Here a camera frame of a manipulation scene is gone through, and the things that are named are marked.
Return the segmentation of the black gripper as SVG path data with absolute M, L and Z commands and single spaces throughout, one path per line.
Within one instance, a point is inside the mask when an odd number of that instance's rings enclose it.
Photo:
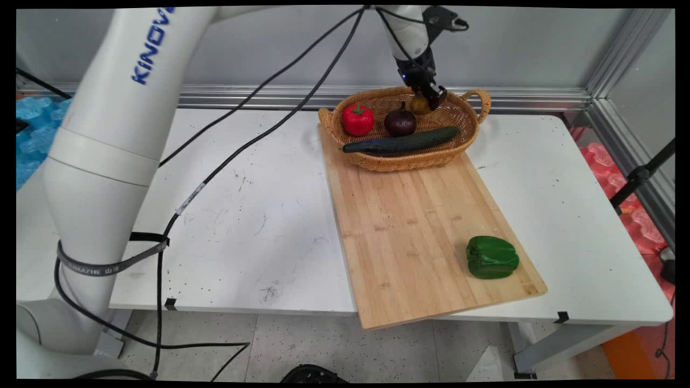
M 414 60 L 396 59 L 398 72 L 406 86 L 416 92 L 414 98 L 426 99 L 430 110 L 436 110 L 446 99 L 447 90 L 436 83 L 436 65 L 431 47 Z

